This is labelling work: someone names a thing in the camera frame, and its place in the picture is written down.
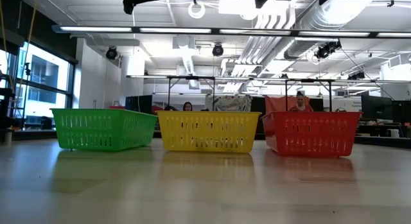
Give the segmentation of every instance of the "woman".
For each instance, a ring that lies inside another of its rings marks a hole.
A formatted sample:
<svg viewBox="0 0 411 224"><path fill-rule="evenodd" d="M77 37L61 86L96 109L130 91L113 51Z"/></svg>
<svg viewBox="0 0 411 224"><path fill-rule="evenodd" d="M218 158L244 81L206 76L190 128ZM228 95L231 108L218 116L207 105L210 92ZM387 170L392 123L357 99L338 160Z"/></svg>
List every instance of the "woman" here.
<svg viewBox="0 0 411 224"><path fill-rule="evenodd" d="M297 104L289 109L290 112L314 112L310 105L305 103L302 92L297 92Z"/></svg>
<svg viewBox="0 0 411 224"><path fill-rule="evenodd" d="M183 111L193 111L193 105L190 102L185 102L182 106Z"/></svg>

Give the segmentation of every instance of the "yellow basket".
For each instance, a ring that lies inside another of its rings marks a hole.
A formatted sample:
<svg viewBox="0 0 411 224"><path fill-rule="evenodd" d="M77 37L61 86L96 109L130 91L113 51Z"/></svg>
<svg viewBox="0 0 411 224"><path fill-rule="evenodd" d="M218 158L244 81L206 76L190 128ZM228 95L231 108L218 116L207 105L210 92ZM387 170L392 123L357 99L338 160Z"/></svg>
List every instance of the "yellow basket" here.
<svg viewBox="0 0 411 224"><path fill-rule="evenodd" d="M157 111L164 148L249 153L259 112Z"/></svg>

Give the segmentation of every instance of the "green basket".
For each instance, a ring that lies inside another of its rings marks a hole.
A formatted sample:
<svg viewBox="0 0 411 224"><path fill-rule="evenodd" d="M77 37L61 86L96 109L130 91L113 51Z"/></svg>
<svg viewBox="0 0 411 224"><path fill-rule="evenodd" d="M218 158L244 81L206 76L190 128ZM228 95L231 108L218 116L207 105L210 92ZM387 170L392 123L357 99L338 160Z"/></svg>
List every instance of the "green basket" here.
<svg viewBox="0 0 411 224"><path fill-rule="evenodd" d="M61 148L118 151L145 146L157 116L121 109L51 109Z"/></svg>

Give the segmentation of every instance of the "wooden floor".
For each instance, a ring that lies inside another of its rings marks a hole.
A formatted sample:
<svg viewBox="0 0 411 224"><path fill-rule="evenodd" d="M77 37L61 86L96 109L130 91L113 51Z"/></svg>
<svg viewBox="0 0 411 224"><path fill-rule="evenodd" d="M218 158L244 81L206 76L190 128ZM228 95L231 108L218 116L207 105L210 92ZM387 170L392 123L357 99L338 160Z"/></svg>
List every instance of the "wooden floor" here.
<svg viewBox="0 0 411 224"><path fill-rule="evenodd" d="M0 146L0 223L411 223L411 151L340 159Z"/></svg>

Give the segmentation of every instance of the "white ceiling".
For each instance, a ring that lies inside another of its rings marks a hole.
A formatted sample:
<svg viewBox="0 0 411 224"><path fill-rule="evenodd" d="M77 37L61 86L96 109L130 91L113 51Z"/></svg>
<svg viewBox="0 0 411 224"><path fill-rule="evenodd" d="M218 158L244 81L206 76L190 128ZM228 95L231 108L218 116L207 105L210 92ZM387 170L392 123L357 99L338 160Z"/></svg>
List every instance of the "white ceiling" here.
<svg viewBox="0 0 411 224"><path fill-rule="evenodd" d="M34 5L34 0L25 0ZM188 2L189 0L171 0L172 3ZM401 0L401 5L411 5L411 0ZM300 5L297 11L301 13L302 8L308 3ZM175 24L171 18L170 11L164 2L140 4L134 9L136 26L180 26L180 27L230 27L251 28L252 22L243 20L239 15L223 15L218 9L206 7L206 14L201 19L194 19L188 14L188 4L173 4L171 11L175 18ZM58 24L79 24L91 26L133 26L133 18L123 12L122 0L39 0L38 10L53 19ZM393 6L388 8L384 3L381 6L367 7L357 18L347 24L347 30L411 30L411 6ZM177 64L182 64L181 57L170 55L173 35L95 35L98 39L138 39L153 56L151 62L146 63L148 69L175 69ZM209 42L222 42L225 51L230 55L240 55L242 48L248 41L248 37L215 37L195 36L195 40ZM368 52L375 51L373 57L384 56L385 52L411 51L411 40L341 40L342 46L347 54L356 62L362 64L369 61ZM211 57L211 47L202 46L201 54L195 56L195 65L217 65L220 66L222 58ZM320 64L320 70L331 73L339 73L350 69L355 65L344 53L335 53L330 60ZM294 73L311 72L313 75L319 71L319 66L307 62L296 62L292 66ZM372 65L367 68L370 74L376 74L379 66Z"/></svg>

